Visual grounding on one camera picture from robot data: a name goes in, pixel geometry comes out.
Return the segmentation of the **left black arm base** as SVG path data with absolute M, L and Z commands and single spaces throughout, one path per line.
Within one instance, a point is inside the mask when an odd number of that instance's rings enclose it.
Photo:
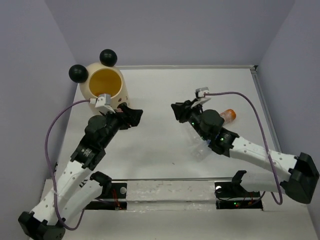
M 110 189 L 103 188 L 101 195 L 92 200 L 85 210 L 124 211 L 127 209 L 127 182 L 113 181 Z

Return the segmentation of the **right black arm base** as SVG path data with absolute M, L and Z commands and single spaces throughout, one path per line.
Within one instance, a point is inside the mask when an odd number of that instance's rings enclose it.
M 263 210 L 260 192 L 248 192 L 231 182 L 215 182 L 215 206 L 217 210 L 258 209 Z

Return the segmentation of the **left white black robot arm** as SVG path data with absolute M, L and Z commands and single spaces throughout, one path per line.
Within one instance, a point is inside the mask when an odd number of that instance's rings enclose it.
M 139 125 L 143 110 L 121 103 L 116 109 L 92 116 L 84 136 L 70 157 L 61 176 L 52 178 L 53 187 L 31 211 L 18 218 L 23 232 L 33 240 L 61 240 L 66 230 L 76 230 L 66 222 L 83 216 L 94 199 L 110 194 L 112 179 L 94 171 L 106 154 L 106 147 L 119 130 Z

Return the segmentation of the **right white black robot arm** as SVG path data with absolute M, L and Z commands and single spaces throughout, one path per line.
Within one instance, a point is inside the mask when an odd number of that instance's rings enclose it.
M 269 172 L 259 175 L 239 170 L 230 183 L 235 196 L 246 192 L 281 192 L 298 203 L 311 203 L 320 174 L 309 154 L 285 154 L 254 144 L 224 128 L 220 114 L 213 109 L 203 110 L 196 99 L 173 103 L 171 108 L 176 120 L 189 123 L 214 153 Z

